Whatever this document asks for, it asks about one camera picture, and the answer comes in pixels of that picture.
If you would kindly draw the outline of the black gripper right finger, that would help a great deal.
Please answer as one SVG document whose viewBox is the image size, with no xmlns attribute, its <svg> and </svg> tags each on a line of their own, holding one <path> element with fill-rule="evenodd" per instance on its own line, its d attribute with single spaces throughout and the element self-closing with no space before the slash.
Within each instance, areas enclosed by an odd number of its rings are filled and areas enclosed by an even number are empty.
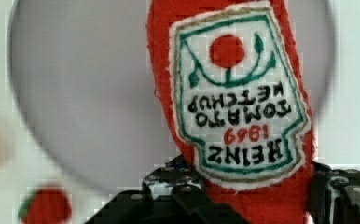
<svg viewBox="0 0 360 224">
<path fill-rule="evenodd" d="M 308 209 L 313 224 L 360 224 L 360 171 L 315 162 Z"/>
</svg>

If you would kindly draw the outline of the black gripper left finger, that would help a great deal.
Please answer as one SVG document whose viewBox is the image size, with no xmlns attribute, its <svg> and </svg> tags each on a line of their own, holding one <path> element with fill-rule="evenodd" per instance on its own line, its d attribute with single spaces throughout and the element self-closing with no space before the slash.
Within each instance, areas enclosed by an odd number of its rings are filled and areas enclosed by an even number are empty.
<svg viewBox="0 0 360 224">
<path fill-rule="evenodd" d="M 226 203 L 213 202 L 200 174 L 180 155 L 116 195 L 85 224 L 247 224 Z"/>
</svg>

